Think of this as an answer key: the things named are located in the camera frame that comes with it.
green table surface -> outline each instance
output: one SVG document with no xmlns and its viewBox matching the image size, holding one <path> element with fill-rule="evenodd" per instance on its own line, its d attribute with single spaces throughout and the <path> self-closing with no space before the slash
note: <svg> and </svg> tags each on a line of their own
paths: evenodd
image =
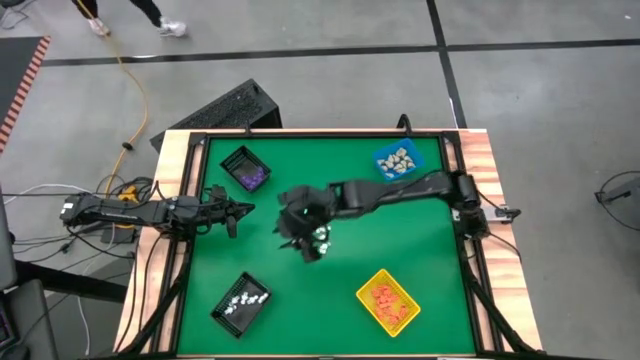
<svg viewBox="0 0 640 360">
<path fill-rule="evenodd" d="M 360 219 L 332 222 L 329 252 L 306 264 L 278 249 L 272 234 L 277 195 L 308 184 L 325 188 L 350 179 L 383 181 L 372 154 L 398 139 L 214 139 L 204 186 L 222 185 L 238 201 L 256 204 L 230 239 L 223 226 L 198 236 L 182 318 L 178 354 L 471 354 L 474 352 L 453 225 L 437 199 L 378 209 Z M 436 139 L 414 139 L 426 166 L 410 178 L 442 168 Z M 249 194 L 220 163 L 241 145 L 272 170 Z M 395 338 L 356 298 L 356 291 L 387 269 L 422 311 Z M 246 271 L 270 288 L 272 298 L 241 338 L 210 312 Z"/>
</svg>

yellow tray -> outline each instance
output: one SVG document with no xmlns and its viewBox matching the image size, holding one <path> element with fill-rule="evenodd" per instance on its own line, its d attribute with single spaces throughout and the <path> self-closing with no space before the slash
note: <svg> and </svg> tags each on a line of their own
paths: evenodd
<svg viewBox="0 0 640 360">
<path fill-rule="evenodd" d="M 374 298 L 372 291 L 381 285 L 388 285 L 391 288 L 391 292 L 398 296 L 398 300 L 396 300 L 392 305 L 393 311 L 397 312 L 403 304 L 406 305 L 407 314 L 395 325 L 392 325 L 388 320 L 382 319 L 376 314 L 375 309 L 377 308 L 377 300 Z M 400 286 L 400 284 L 398 284 L 398 282 L 385 269 L 381 269 L 373 275 L 373 277 L 356 292 L 356 297 L 360 299 L 362 305 L 367 308 L 371 315 L 373 315 L 376 321 L 382 325 L 391 337 L 396 337 L 402 329 L 404 329 L 405 326 L 407 326 L 411 320 L 420 313 L 420 306 L 418 306 L 411 296 L 404 291 L 402 286 Z"/>
</svg>

black stand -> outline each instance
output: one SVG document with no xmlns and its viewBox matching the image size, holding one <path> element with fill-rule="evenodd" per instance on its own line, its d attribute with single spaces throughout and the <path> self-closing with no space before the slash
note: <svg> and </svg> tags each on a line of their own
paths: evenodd
<svg viewBox="0 0 640 360">
<path fill-rule="evenodd" d="M 77 295 L 96 300 L 123 303 L 127 287 L 87 276 L 74 275 L 40 265 L 16 260 L 16 285 L 38 279 L 46 290 Z"/>
</svg>

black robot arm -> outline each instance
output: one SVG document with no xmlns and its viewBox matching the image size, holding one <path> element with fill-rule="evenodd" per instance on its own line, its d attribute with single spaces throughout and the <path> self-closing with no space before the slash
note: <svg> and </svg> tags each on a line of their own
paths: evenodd
<svg viewBox="0 0 640 360">
<path fill-rule="evenodd" d="M 473 176 L 444 171 L 392 184 L 352 180 L 329 184 L 324 190 L 306 185 L 293 188 L 279 196 L 285 207 L 275 231 L 290 239 L 281 248 L 300 250 L 305 261 L 316 261 L 330 245 L 328 224 L 332 220 L 358 218 L 380 206 L 427 198 L 441 199 L 458 210 L 467 234 L 487 233 Z"/>
<path fill-rule="evenodd" d="M 178 239 L 195 235 L 200 226 L 206 226 L 207 232 L 212 224 L 226 224 L 229 236 L 236 237 L 237 222 L 255 206 L 233 201 L 221 186 L 205 189 L 205 193 L 209 198 L 204 202 L 194 196 L 174 196 L 140 204 L 81 193 L 65 200 L 60 219 L 68 227 L 96 221 L 151 226 Z"/>
</svg>

concrete floor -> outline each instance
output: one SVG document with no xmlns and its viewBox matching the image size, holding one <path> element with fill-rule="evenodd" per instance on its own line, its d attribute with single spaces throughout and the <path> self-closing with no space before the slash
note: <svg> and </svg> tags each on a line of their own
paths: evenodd
<svg viewBox="0 0 640 360">
<path fill-rule="evenodd" d="M 436 44 L 422 0 L 156 2 L 166 15 L 187 21 L 191 37 L 160 39 L 127 1 L 102 1 L 102 18 L 123 55 Z M 447 44 L 640 37 L 640 3 L 632 0 L 436 3 Z M 52 35 L 48 59 L 111 56 L 69 1 L 39 1 L 27 13 L 29 20 L 0 36 Z M 635 141 L 640 130 L 638 47 L 449 56 L 468 126 L 489 129 L 507 200 L 523 210 L 514 229 L 545 349 L 636 358 L 640 241 L 607 217 L 593 192 L 609 176 L 634 169 L 640 161 Z M 248 78 L 280 105 L 286 127 L 389 126 L 403 112 L 414 126 L 455 125 L 437 53 L 130 68 L 149 93 L 151 123 L 123 165 L 125 178 L 153 174 L 157 155 L 147 143 L 151 136 Z M 57 182 L 94 189 L 141 118 L 140 95 L 116 65 L 42 68 L 0 161 L 3 188 L 13 192 Z M 616 204 L 613 210 L 640 225 L 627 205 Z M 8 207 L 12 229 L 23 239 L 62 234 L 59 207 L 59 198 L 20 199 Z M 34 249 L 20 258 L 38 259 L 57 247 Z M 130 250 L 122 246 L 114 252 Z M 61 268 L 91 254 L 77 244 L 44 264 Z M 100 257 L 94 266 L 110 262 Z M 92 328 L 114 328 L 119 308 L 109 309 L 90 311 Z M 74 316 L 69 322 L 79 321 L 76 313 L 69 316 Z M 54 319 L 54 325 L 75 329 L 70 333 L 78 335 L 76 342 L 84 337 L 80 323 Z M 84 346 L 58 348 L 69 357 L 84 352 Z M 104 349 L 96 345 L 93 350 Z"/>
</svg>

